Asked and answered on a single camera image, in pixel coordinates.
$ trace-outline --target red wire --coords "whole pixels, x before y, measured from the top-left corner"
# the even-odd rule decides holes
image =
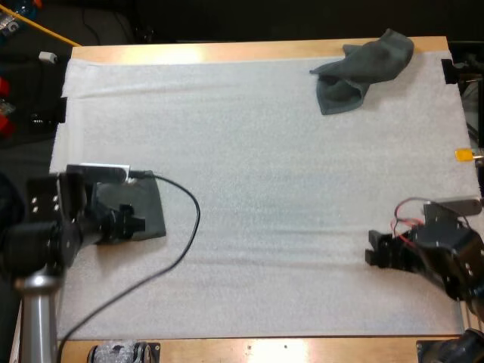
[[[421,220],[416,219],[416,218],[407,218],[407,219],[402,220],[401,222],[404,223],[405,225],[411,227],[411,228],[413,228],[415,225],[417,225],[417,224],[412,224],[412,223],[408,222],[409,220],[417,221],[418,224],[420,224],[420,225],[423,224],[423,222]],[[392,229],[392,231],[393,231],[394,221],[396,222],[395,219],[392,219],[392,221],[390,222],[390,228]],[[409,245],[410,247],[415,247],[415,244],[411,240],[409,240],[407,237],[403,236],[402,233],[396,234],[395,238],[400,238],[405,244]]]

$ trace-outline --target gray towel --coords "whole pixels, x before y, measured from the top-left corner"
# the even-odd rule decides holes
[[[370,84],[396,78],[410,62],[414,43],[388,29],[365,45],[344,45],[345,58],[324,64],[317,74],[316,95],[323,115],[354,110],[363,104]]]

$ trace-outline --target table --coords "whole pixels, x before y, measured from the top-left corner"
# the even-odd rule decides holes
[[[126,45],[73,49],[73,58],[109,64],[198,64],[229,61],[343,55],[343,44],[372,39],[331,39],[296,42]],[[445,51],[442,36],[415,37],[415,51]],[[415,342],[445,337],[304,337],[264,339],[153,340],[161,343],[162,362],[375,362],[415,363]],[[99,342],[69,342],[63,362],[80,363]]]

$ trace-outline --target foam mat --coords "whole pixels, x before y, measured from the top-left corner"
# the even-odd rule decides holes
[[[79,339],[455,334],[455,303],[419,276],[365,264],[410,196],[478,194],[456,85],[416,54],[363,106],[322,116],[309,70],[336,58],[175,66],[71,60],[51,169],[122,163],[190,189],[202,209],[172,273],[110,307]],[[194,223],[159,183],[167,236],[88,247],[67,274],[59,334],[168,265]],[[402,214],[419,216],[418,203]],[[482,232],[482,218],[471,219]]]

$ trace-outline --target silver pole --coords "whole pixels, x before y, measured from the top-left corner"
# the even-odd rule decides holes
[[[62,278],[44,273],[15,281],[22,294],[20,363],[55,363],[57,358],[55,294]]]

